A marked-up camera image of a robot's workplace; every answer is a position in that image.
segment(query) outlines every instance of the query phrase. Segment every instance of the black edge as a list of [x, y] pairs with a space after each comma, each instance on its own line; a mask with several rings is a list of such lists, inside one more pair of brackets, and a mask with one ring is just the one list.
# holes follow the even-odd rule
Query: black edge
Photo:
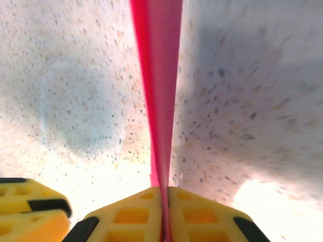
[[64, 199], [30, 200], [28, 204], [33, 212], [61, 209], [68, 218], [72, 215], [72, 210]]
[[78, 222], [62, 242], [86, 242], [98, 223], [97, 217], [89, 217]]
[[254, 222], [241, 217], [233, 220], [249, 242], [270, 242]]
[[0, 183], [25, 183], [27, 180], [21, 177], [1, 177]]

